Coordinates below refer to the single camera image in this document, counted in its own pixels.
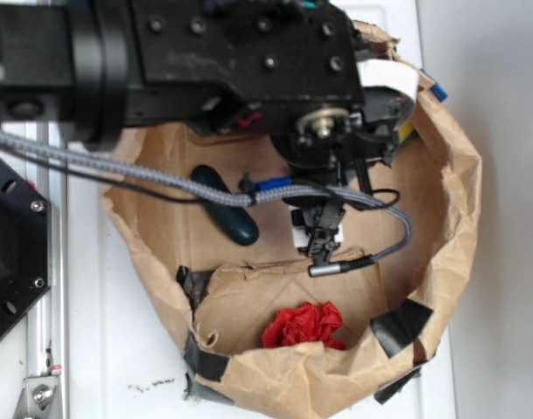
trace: dark green handle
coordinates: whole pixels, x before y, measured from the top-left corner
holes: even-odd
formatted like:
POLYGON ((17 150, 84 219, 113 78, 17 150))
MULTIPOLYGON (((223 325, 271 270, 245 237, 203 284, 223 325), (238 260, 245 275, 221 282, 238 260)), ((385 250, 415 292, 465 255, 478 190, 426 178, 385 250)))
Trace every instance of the dark green handle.
MULTIPOLYGON (((190 178, 212 188, 229 192, 222 177, 210 166, 196 167, 190 178)), ((217 203, 205 203, 203 205, 217 226, 235 243, 241 246, 250 246, 258 240, 258 226, 245 209, 226 207, 217 203)))

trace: blue tape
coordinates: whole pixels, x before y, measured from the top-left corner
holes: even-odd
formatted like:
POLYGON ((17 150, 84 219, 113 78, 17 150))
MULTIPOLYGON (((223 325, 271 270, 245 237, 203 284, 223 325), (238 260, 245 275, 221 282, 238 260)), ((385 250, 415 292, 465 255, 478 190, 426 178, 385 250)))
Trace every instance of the blue tape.
POLYGON ((256 182, 255 186, 257 186, 260 190, 269 190, 274 188, 281 188, 283 186, 291 185, 291 178, 286 177, 274 177, 272 179, 269 179, 268 181, 262 181, 262 182, 256 182))
POLYGON ((441 84, 433 79, 433 77, 431 77, 430 74, 428 74, 425 70, 421 69, 423 71, 423 73, 428 76, 429 78, 431 78, 432 81, 434 81, 434 85, 433 87, 431 87, 431 92, 433 92, 433 94, 436 96, 436 98, 440 101, 440 102, 444 102, 447 98, 448 98, 448 93, 446 90, 444 90, 441 86, 441 84))

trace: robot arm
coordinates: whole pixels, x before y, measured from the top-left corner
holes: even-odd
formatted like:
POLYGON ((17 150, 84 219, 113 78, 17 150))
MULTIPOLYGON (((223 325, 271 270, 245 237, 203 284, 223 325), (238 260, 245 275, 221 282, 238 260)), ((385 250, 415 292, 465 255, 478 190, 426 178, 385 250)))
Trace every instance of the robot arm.
MULTIPOLYGON (((357 175, 372 195, 367 168, 390 163, 413 109, 404 74, 417 87, 404 69, 380 82, 387 68, 369 65, 378 58, 326 0, 0 5, 0 123, 55 120, 91 151, 112 149, 123 127, 174 120, 206 135, 270 134, 296 183, 345 186, 357 175)), ((345 202, 289 203, 311 275, 336 273, 345 202)))

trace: red tissue paper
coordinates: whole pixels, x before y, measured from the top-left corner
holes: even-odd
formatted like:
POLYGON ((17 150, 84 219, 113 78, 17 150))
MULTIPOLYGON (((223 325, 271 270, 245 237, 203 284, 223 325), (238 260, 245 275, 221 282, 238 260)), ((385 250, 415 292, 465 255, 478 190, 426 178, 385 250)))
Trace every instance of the red tissue paper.
POLYGON ((325 347, 346 350, 344 342, 333 339, 332 332, 343 324, 338 308, 328 301, 321 306, 304 303, 299 308, 284 308, 264 330, 264 347, 290 347, 303 342, 323 342, 325 347))

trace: white wall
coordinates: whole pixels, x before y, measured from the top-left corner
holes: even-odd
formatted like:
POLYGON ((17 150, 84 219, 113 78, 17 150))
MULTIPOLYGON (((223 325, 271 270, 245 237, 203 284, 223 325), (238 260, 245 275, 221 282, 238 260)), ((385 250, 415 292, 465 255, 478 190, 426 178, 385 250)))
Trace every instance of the white wall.
POLYGON ((533 0, 418 7, 425 67, 484 159, 480 243, 451 325, 458 418, 533 418, 533 0))

